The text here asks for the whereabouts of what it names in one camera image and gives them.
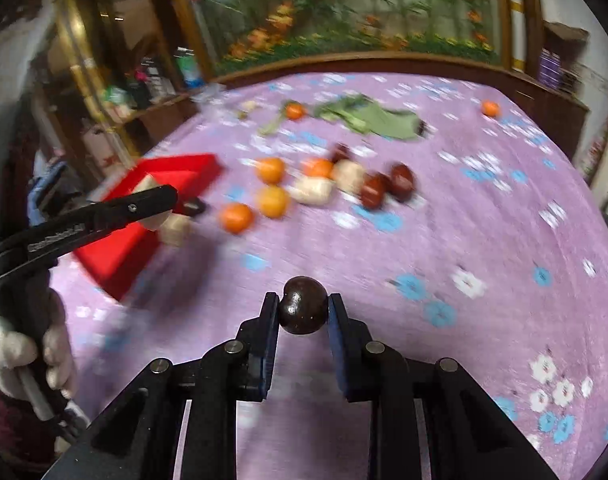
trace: red box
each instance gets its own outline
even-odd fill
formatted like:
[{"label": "red box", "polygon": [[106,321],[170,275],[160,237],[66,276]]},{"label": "red box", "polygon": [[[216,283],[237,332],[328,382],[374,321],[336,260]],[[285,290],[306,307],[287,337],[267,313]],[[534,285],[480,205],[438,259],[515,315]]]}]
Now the red box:
[{"label": "red box", "polygon": [[[180,212],[181,203],[203,193],[221,171],[212,153],[146,158],[140,160],[104,200],[131,194],[146,174],[151,174],[159,184],[170,184],[177,190],[179,198],[174,211]],[[159,244],[157,233],[135,222],[77,249],[74,255],[98,285],[120,301]]]}]

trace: white food piece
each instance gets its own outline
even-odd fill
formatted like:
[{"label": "white food piece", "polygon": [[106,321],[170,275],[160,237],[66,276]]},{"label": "white food piece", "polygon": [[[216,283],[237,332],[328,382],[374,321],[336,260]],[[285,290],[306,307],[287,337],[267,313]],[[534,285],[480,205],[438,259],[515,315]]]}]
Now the white food piece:
[{"label": "white food piece", "polygon": [[289,189],[290,195],[306,205],[325,205],[333,191],[333,181],[321,176],[303,176]]},{"label": "white food piece", "polygon": [[364,167],[351,160],[340,160],[333,168],[332,178],[344,193],[357,195],[364,184]]},{"label": "white food piece", "polygon": [[[135,186],[135,189],[133,189],[133,193],[140,193],[142,191],[154,189],[155,187],[159,187],[159,182],[157,182],[151,174],[146,174],[146,176],[139,181],[139,184]],[[157,215],[149,216],[148,218],[139,220],[138,224],[140,224],[145,229],[148,229],[149,231],[157,231],[166,221],[170,213],[171,211],[169,210],[164,211],[163,213],[159,213]]]},{"label": "white food piece", "polygon": [[255,101],[246,101],[244,103],[242,103],[242,105],[240,106],[241,110],[246,112],[247,114],[249,114],[250,112],[252,112],[253,110],[255,110],[255,108],[258,107],[258,104]]},{"label": "white food piece", "polygon": [[191,232],[191,217],[171,213],[159,229],[162,244],[181,247]]}]

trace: bed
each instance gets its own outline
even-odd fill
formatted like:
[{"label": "bed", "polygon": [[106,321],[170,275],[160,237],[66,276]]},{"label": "bed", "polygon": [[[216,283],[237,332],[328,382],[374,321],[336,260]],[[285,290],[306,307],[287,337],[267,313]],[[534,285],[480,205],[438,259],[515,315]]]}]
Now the bed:
[{"label": "bed", "polygon": [[[415,111],[425,138],[361,136],[312,118],[257,135],[285,100],[345,92]],[[229,91],[225,104],[251,99],[260,108],[247,120],[196,116],[149,153],[212,152],[226,171],[186,245],[160,250],[127,299],[108,297],[74,256],[53,269],[82,407],[96,415],[155,357],[192,360],[230,339],[267,291],[303,274],[405,357],[455,358],[561,480],[580,479],[608,442],[608,231],[558,147],[497,89],[446,78],[291,75]],[[484,100],[500,106],[497,119],[481,114]],[[292,180],[300,161],[337,142],[368,170],[407,164],[418,192],[375,214],[335,192],[328,206],[291,205],[238,237],[220,228],[226,203],[253,204],[257,158],[281,156]],[[325,330],[282,332],[268,399],[238,406],[239,478],[363,478],[368,420],[366,406],[341,398]]]}]

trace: round chocolate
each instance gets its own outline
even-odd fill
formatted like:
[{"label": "round chocolate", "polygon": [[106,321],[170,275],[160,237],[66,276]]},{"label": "round chocolate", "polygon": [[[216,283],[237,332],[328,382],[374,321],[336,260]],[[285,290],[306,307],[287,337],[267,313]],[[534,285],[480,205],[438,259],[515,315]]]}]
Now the round chocolate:
[{"label": "round chocolate", "polygon": [[367,174],[359,191],[359,200],[363,208],[369,211],[381,208],[385,194],[386,184],[380,174]]},{"label": "round chocolate", "polygon": [[351,150],[346,144],[335,144],[331,162],[337,164],[340,160],[351,160]]},{"label": "round chocolate", "polygon": [[328,319],[328,294],[324,285],[308,276],[290,278],[277,308],[279,324],[286,332],[312,334]]},{"label": "round chocolate", "polygon": [[415,176],[405,164],[395,164],[390,170],[390,193],[398,202],[407,202],[415,192]]}]

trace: gloved hand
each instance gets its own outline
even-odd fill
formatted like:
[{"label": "gloved hand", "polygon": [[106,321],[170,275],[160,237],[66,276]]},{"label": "gloved hand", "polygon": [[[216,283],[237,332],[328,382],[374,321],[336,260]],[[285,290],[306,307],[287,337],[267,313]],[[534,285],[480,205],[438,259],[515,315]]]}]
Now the gloved hand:
[{"label": "gloved hand", "polygon": [[[48,365],[46,381],[53,390],[61,389],[70,399],[76,389],[77,370],[72,359],[66,328],[64,304],[50,289],[50,328],[43,338],[44,361]],[[37,345],[28,336],[14,332],[0,317],[0,390],[14,399],[28,400],[15,368],[30,364],[37,358]]]}]

